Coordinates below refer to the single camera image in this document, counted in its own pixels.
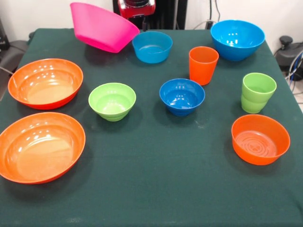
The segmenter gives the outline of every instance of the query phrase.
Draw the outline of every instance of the dark blue bowl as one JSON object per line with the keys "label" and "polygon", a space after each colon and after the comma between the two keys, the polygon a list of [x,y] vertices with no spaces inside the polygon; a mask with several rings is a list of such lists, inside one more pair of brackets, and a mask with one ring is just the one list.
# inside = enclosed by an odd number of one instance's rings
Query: dark blue bowl
{"label": "dark blue bowl", "polygon": [[137,58],[149,64],[164,61],[169,56],[173,41],[163,32],[143,32],[133,39]]}
{"label": "dark blue bowl", "polygon": [[224,20],[212,26],[210,33],[220,57],[241,61],[252,55],[264,42],[258,26],[241,20]]}
{"label": "dark blue bowl", "polygon": [[160,88],[160,98],[168,110],[176,116],[193,112],[205,98],[204,89],[189,79],[172,79]]}

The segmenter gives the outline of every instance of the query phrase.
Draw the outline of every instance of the plastic bowl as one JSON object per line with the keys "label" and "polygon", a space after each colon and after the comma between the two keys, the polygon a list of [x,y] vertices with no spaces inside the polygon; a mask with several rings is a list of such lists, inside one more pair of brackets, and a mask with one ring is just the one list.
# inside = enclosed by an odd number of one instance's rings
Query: plastic bowl
{"label": "plastic bowl", "polygon": [[136,101],[136,93],[125,84],[107,83],[89,95],[89,105],[102,118],[117,122],[124,118]]}
{"label": "plastic bowl", "polygon": [[120,15],[86,3],[72,3],[71,14],[76,38],[107,52],[120,52],[140,32]]}
{"label": "plastic bowl", "polygon": [[149,64],[167,59],[172,44],[171,37],[162,32],[143,32],[133,39],[137,58]]}
{"label": "plastic bowl", "polygon": [[224,20],[211,28],[215,49],[220,57],[241,61],[252,55],[264,42],[264,32],[258,26],[241,20]]}
{"label": "plastic bowl", "polygon": [[237,155],[254,165],[268,165],[290,146],[287,130],[270,117],[249,114],[232,125],[232,145]]}
{"label": "plastic bowl", "polygon": [[65,174],[79,159],[85,132],[62,113],[24,117],[0,135],[0,175],[17,183],[38,184]]}
{"label": "plastic bowl", "polygon": [[172,79],[160,88],[160,98],[176,116],[192,113],[204,101],[204,89],[189,79]]}
{"label": "plastic bowl", "polygon": [[44,59],[18,69],[9,79],[10,95],[24,105],[51,110],[67,104],[80,89],[83,73],[64,59]]}

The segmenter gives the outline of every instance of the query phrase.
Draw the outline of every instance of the lime green bowl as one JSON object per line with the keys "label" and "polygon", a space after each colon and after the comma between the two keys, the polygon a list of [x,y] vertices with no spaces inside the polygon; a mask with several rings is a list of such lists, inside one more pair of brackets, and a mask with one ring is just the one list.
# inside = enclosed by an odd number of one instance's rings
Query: lime green bowl
{"label": "lime green bowl", "polygon": [[136,93],[125,84],[107,83],[96,87],[89,95],[89,105],[110,122],[124,118],[136,101]]}

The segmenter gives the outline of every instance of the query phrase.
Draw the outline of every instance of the white wall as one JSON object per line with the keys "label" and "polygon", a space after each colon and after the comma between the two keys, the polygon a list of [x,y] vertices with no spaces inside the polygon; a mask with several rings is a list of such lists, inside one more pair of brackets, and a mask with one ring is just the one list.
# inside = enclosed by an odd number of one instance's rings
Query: white wall
{"label": "white wall", "polygon": [[[112,0],[0,0],[0,17],[10,41],[28,39],[40,27],[73,27],[69,4],[86,2],[113,10]],[[217,0],[221,19],[241,19],[260,26],[272,51],[280,47],[279,37],[290,35],[303,41],[303,0]],[[186,29],[209,17],[209,0],[188,0]],[[213,20],[217,20],[213,0]]]}
{"label": "white wall", "polygon": [[[295,42],[303,41],[303,0],[217,0],[220,20],[240,19],[262,28],[266,41],[274,52],[280,48],[279,37],[291,36]],[[217,21],[214,0],[212,20]],[[188,0],[186,29],[193,29],[209,19],[209,0]]]}
{"label": "white wall", "polygon": [[85,2],[113,11],[112,0],[0,0],[0,18],[10,41],[28,40],[37,28],[73,27],[70,3]]}

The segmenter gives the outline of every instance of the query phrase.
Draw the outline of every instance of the orange bowl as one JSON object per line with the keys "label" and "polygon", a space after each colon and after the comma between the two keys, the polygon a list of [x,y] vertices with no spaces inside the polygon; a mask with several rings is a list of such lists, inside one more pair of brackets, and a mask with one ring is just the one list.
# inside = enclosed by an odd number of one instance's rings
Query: orange bowl
{"label": "orange bowl", "polygon": [[232,125],[232,146],[237,155],[254,165],[268,165],[290,146],[287,130],[270,117],[249,114]]}
{"label": "orange bowl", "polygon": [[24,117],[0,134],[0,175],[25,184],[52,181],[77,162],[84,145],[84,129],[68,115]]}
{"label": "orange bowl", "polygon": [[83,73],[64,59],[43,59],[18,69],[9,79],[10,95],[34,109],[51,110],[67,104],[80,89]]}

